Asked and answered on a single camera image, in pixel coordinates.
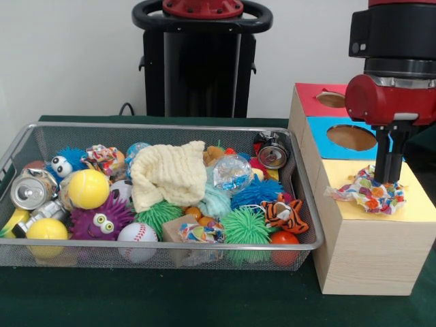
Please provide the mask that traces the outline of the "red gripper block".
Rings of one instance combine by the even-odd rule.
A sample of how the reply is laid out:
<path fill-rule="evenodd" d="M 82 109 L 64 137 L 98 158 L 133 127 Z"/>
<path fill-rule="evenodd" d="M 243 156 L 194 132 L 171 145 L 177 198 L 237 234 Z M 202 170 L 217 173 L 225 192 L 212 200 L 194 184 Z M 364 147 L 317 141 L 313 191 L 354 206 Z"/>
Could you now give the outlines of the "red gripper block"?
<path fill-rule="evenodd" d="M 364 121 L 375 129 L 377 154 L 374 179 L 387 183 L 390 137 L 392 139 L 390 182 L 400 178 L 406 142 L 417 126 L 435 122 L 435 80 L 380 77 L 361 74 L 352 78 L 345 92 L 345 107 L 354 121 Z M 396 121 L 390 132 L 383 127 Z"/>

